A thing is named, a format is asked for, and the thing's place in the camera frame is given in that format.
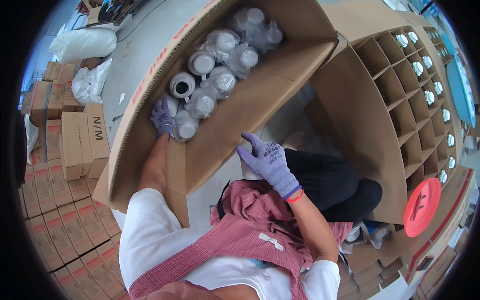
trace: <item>white plastic sack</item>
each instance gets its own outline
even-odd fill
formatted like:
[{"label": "white plastic sack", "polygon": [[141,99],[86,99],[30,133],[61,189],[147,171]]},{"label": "white plastic sack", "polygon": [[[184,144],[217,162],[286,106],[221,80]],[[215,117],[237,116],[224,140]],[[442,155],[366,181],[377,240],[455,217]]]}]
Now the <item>white plastic sack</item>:
[{"label": "white plastic sack", "polygon": [[32,165],[30,161],[30,153],[38,138],[38,127],[30,122],[30,114],[25,115],[25,131],[27,136],[27,164]]},{"label": "white plastic sack", "polygon": [[108,59],[92,70],[88,68],[78,70],[72,81],[72,92],[80,104],[85,106],[87,102],[102,103],[100,94],[111,64],[112,59]]},{"label": "white plastic sack", "polygon": [[63,31],[52,40],[48,51],[59,63],[105,57],[117,47],[117,35],[110,28],[84,28]]}]

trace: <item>blue surface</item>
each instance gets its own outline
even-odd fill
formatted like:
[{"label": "blue surface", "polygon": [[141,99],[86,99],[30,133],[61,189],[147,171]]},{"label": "blue surface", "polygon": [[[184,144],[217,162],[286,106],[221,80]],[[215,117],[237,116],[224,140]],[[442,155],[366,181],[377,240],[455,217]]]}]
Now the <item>blue surface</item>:
[{"label": "blue surface", "polygon": [[475,109],[467,72],[458,55],[453,54],[452,56],[453,59],[449,61],[446,69],[456,112],[462,121],[471,123],[472,127],[475,128]]}]

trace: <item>hand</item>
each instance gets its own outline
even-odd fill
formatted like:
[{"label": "hand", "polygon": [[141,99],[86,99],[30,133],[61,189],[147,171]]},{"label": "hand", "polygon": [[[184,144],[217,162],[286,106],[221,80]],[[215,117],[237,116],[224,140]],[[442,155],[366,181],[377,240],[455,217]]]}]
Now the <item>hand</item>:
[{"label": "hand", "polygon": [[240,159],[255,173],[265,179],[283,200],[301,189],[298,180],[290,173],[282,146],[274,142],[262,142],[258,136],[250,132],[242,132],[241,136],[252,144],[252,153],[244,146],[237,146]]},{"label": "hand", "polygon": [[156,129],[158,138],[163,133],[168,133],[168,139],[172,136],[173,125],[175,124],[175,119],[170,115],[168,110],[167,98],[164,97],[163,100],[157,100],[155,106],[152,110],[152,116],[150,121]]}]

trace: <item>concrete floor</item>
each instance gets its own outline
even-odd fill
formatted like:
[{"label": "concrete floor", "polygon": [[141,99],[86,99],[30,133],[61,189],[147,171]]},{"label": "concrete floor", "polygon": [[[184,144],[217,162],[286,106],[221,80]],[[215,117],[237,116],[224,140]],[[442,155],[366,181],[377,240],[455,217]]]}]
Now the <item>concrete floor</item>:
[{"label": "concrete floor", "polygon": [[[336,0],[319,0],[321,4]],[[118,44],[111,54],[112,65],[108,72],[102,92],[107,137],[113,144],[120,120],[112,119],[122,115],[131,99],[140,79],[146,73],[156,55],[169,39],[185,24],[191,16],[209,0],[149,0],[138,13],[122,24],[117,32]],[[391,7],[401,9],[405,0],[388,0]],[[438,27],[436,20],[431,20]],[[125,100],[119,104],[120,95]],[[257,132],[264,141],[282,143],[291,133],[298,130],[311,130],[303,112],[304,105],[313,96],[309,85],[303,87],[288,101],[267,124]],[[202,187],[187,197],[191,227],[208,224],[209,206],[216,204],[223,187],[228,180],[241,179],[240,159],[234,155]],[[124,215],[114,212],[120,227],[123,227]],[[407,300],[413,295],[416,285],[407,286],[403,277],[382,290],[372,299]]]}]

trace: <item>checkered apron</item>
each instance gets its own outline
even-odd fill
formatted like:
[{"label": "checkered apron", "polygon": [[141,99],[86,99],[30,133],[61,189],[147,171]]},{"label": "checkered apron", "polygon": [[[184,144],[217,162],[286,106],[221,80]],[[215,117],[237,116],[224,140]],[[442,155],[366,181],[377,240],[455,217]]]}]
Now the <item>checkered apron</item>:
[{"label": "checkered apron", "polygon": [[[306,300],[299,281],[300,269],[312,265],[310,251],[301,239],[292,212],[266,181],[239,180],[226,189],[221,201],[225,215],[215,209],[210,217],[214,227],[197,242],[164,260],[141,275],[129,289],[132,299],[147,296],[175,282],[213,255],[234,255],[276,264],[288,270],[292,299]],[[351,223],[330,227],[342,241]],[[275,239],[266,241],[261,234]]]}]

